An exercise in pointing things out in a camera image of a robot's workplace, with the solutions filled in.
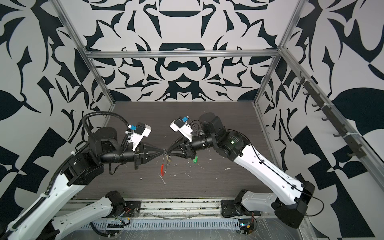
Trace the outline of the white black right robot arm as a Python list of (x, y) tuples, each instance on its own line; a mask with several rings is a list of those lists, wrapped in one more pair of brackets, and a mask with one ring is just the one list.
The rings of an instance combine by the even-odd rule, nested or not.
[(235, 204), (247, 213), (254, 211), (272, 213), (287, 226), (297, 229), (314, 199), (315, 186), (289, 176), (264, 157), (250, 139), (239, 131), (227, 129), (214, 113), (206, 113), (198, 119), (200, 128), (194, 132), (194, 122), (189, 117), (173, 120), (170, 128), (182, 134), (166, 151), (167, 156), (194, 160), (197, 151), (213, 149), (220, 156), (243, 167), (271, 191), (258, 194), (242, 190)]

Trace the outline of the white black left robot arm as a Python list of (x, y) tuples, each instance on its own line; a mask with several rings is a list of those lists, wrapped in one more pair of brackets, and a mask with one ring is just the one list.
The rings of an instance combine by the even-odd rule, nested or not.
[[(103, 127), (92, 132), (88, 120), (95, 116), (112, 116), (126, 126), (125, 136), (118, 143), (117, 131)], [(126, 202), (118, 191), (111, 191), (98, 201), (70, 214), (57, 216), (62, 207), (109, 167), (110, 175), (118, 166), (140, 165), (164, 154), (164, 150), (142, 141), (151, 133), (151, 127), (142, 123), (131, 125), (122, 116), (111, 112), (93, 112), (83, 116), (87, 143), (72, 153), (55, 171), (47, 189), (23, 214), (10, 222), (2, 240), (60, 240), (80, 227), (100, 218), (120, 218), (125, 214)]]

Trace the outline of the silver metal keyring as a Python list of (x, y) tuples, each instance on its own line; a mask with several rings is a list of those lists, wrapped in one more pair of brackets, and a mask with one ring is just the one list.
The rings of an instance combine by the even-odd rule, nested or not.
[(171, 156), (168, 153), (163, 154), (162, 164), (167, 165), (168, 163), (171, 163), (171, 162), (172, 162)]

